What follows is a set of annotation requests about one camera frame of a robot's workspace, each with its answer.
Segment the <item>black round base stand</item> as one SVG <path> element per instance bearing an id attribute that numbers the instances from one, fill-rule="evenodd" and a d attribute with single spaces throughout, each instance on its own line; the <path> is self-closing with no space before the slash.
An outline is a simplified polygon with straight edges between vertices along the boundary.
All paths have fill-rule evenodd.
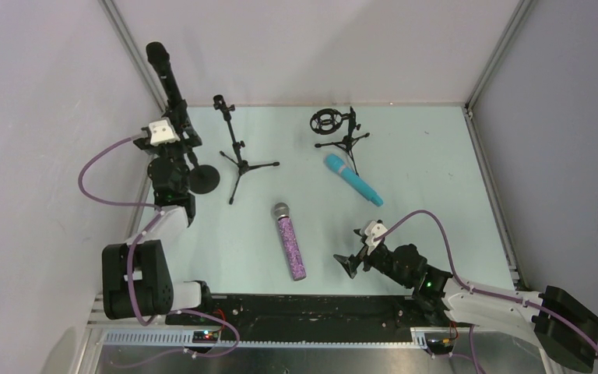
<path id="1" fill-rule="evenodd" d="M 186 166 L 184 161 L 177 161 L 180 164 Z M 190 171 L 187 172 L 188 176 L 188 189 L 195 194 L 206 194 L 212 192 L 220 183 L 220 174 L 215 167 L 208 164 L 200 164 L 196 156 L 196 165 L 192 165 Z"/>

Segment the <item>circuit board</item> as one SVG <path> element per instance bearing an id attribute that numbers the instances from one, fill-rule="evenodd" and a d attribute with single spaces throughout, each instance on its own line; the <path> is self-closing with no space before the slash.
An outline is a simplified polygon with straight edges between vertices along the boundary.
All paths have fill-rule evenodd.
<path id="1" fill-rule="evenodd" d="M 427 339 L 425 344 L 425 351 L 432 357 L 436 356 L 450 356 L 454 350 L 456 339 Z"/>
<path id="2" fill-rule="evenodd" d="M 210 330 L 195 330 L 192 334 L 193 344 L 216 344 L 219 342 L 220 332 Z"/>

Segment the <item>right circuit board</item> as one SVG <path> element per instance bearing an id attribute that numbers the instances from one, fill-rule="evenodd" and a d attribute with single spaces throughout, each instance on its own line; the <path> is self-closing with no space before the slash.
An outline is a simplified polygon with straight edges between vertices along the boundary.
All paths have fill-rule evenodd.
<path id="1" fill-rule="evenodd" d="M 450 356 L 454 350 L 456 339 L 427 339 L 425 344 L 425 351 L 432 357 L 436 356 Z"/>

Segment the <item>purple glitter microphone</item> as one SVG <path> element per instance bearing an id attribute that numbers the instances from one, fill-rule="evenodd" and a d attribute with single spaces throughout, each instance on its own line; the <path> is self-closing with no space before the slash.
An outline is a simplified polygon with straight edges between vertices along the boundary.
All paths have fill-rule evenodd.
<path id="1" fill-rule="evenodd" d="M 293 222 L 290 218 L 289 206 L 285 203 L 277 203 L 273 207 L 273 216 L 276 219 L 276 225 L 291 278 L 293 281 L 301 281 L 306 278 L 307 273 L 301 257 Z"/>

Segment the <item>blue microphone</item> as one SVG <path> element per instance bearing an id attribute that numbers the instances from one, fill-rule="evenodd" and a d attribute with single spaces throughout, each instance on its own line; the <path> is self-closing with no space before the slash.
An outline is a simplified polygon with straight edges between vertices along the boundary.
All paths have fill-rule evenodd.
<path id="1" fill-rule="evenodd" d="M 367 201 L 373 203 L 375 206 L 380 207 L 384 204 L 382 197 L 367 183 L 365 182 L 356 172 L 349 168 L 345 161 L 333 153 L 328 154 L 325 157 L 326 167 L 340 176 L 349 186 L 361 194 Z"/>

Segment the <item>black microphone orange end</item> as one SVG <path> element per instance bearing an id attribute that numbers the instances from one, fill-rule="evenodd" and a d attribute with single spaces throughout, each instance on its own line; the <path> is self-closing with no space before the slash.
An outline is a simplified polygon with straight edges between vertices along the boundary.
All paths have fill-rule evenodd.
<path id="1" fill-rule="evenodd" d="M 167 95 L 169 106 L 171 108 L 176 107 L 183 101 L 183 97 L 171 68 L 169 53 L 162 43 L 152 41 L 146 45 L 146 55 L 148 63 L 156 72 Z"/>

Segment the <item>left circuit board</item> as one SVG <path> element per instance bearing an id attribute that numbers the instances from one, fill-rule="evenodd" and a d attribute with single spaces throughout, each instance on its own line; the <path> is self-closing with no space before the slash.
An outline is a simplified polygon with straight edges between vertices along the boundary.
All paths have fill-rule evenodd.
<path id="1" fill-rule="evenodd" d="M 210 330 L 195 330 L 192 334 L 193 344 L 216 344 L 219 342 L 220 332 Z"/>

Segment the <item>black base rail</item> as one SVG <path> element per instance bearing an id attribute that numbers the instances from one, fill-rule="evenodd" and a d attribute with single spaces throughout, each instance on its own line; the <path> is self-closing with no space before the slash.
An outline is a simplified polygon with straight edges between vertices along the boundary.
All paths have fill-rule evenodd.
<path id="1" fill-rule="evenodd" d="M 411 329 L 450 327 L 408 296 L 215 295 L 206 313 L 237 329 L 223 338 L 276 343 L 402 343 Z"/>

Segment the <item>tall black tripod stand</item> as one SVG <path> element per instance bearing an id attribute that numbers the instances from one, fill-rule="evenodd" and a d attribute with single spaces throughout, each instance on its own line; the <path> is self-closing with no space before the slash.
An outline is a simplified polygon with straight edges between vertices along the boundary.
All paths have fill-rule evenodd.
<path id="1" fill-rule="evenodd" d="M 229 205 L 233 205 L 234 204 L 234 200 L 235 200 L 235 195 L 237 192 L 237 188 L 239 186 L 241 177 L 243 175 L 245 175 L 246 173 L 250 172 L 250 171 L 254 171 L 260 168 L 274 168 L 274 167 L 279 167 L 280 166 L 280 162 L 279 161 L 274 161 L 271 163 L 264 163 L 264 164 L 249 164 L 249 162 L 244 159 L 241 155 L 241 149 L 245 147 L 245 143 L 243 140 L 237 140 L 235 134 L 234 134 L 234 128 L 232 126 L 232 115 L 231 113 L 234 112 L 236 110 L 236 107 L 234 104 L 228 104 L 223 95 L 221 94 L 217 94 L 213 97 L 213 108 L 216 111 L 219 111 L 222 116 L 223 116 L 223 120 L 226 122 L 227 124 L 227 128 L 230 134 L 230 139 L 231 139 L 231 146 L 234 152 L 234 156 L 235 158 L 232 158 L 228 155 L 226 155 L 223 151 L 220 151 L 220 155 L 222 157 L 225 157 L 226 159 L 228 159 L 230 162 L 232 162 L 233 164 L 236 165 L 237 167 L 237 177 L 235 180 L 235 184 L 234 187 L 232 189 L 232 192 L 230 194 L 230 198 L 228 201 Z"/>

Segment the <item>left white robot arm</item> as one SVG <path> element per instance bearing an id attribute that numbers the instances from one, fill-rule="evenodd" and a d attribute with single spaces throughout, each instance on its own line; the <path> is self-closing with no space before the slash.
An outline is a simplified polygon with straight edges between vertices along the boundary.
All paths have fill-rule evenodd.
<path id="1" fill-rule="evenodd" d="M 212 192 L 220 175 L 198 162 L 193 150 L 202 140 L 192 127 L 185 101 L 169 104 L 164 116 L 143 132 L 133 143 L 153 155 L 146 174 L 155 214 L 127 242 L 103 249 L 102 285 L 108 319 L 148 323 L 153 316 L 168 313 L 174 300 L 163 243 L 191 224 L 196 195 Z"/>

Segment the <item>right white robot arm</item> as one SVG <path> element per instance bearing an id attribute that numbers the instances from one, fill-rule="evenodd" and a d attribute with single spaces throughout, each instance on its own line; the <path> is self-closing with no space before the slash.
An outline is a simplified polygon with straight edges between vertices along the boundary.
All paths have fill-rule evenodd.
<path id="1" fill-rule="evenodd" d="M 359 253 L 334 259 L 349 277 L 374 269 L 411 290 L 427 318 L 476 325 L 519 338 L 542 349 L 559 365 L 591 373 L 598 359 L 598 316 L 562 288 L 510 291 L 456 280 L 428 264 L 413 244 L 389 250 L 362 235 Z"/>

